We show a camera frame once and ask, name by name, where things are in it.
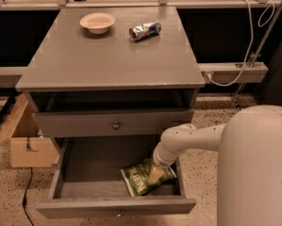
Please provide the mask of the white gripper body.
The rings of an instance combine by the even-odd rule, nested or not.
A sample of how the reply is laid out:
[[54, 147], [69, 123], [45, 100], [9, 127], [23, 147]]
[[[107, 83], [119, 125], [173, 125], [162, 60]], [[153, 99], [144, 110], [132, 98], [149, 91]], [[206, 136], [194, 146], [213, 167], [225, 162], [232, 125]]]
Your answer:
[[179, 150], [170, 149], [160, 142], [154, 149], [153, 160], [157, 166], [169, 168], [179, 155]]

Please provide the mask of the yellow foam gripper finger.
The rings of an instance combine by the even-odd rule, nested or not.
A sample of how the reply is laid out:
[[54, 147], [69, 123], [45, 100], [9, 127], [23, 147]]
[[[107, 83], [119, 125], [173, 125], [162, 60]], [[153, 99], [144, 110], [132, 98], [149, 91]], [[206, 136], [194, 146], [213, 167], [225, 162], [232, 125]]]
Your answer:
[[148, 184], [155, 184], [159, 178], [164, 174], [164, 169], [160, 166], [153, 165], [149, 172]]

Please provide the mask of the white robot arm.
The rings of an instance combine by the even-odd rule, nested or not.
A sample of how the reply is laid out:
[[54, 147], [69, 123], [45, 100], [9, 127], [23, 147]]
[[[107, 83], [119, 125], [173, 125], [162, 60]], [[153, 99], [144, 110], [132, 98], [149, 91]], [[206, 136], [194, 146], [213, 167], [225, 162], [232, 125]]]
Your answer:
[[154, 163], [168, 168], [188, 149], [218, 153], [217, 226], [282, 226], [282, 106], [247, 107], [206, 128], [171, 127]]

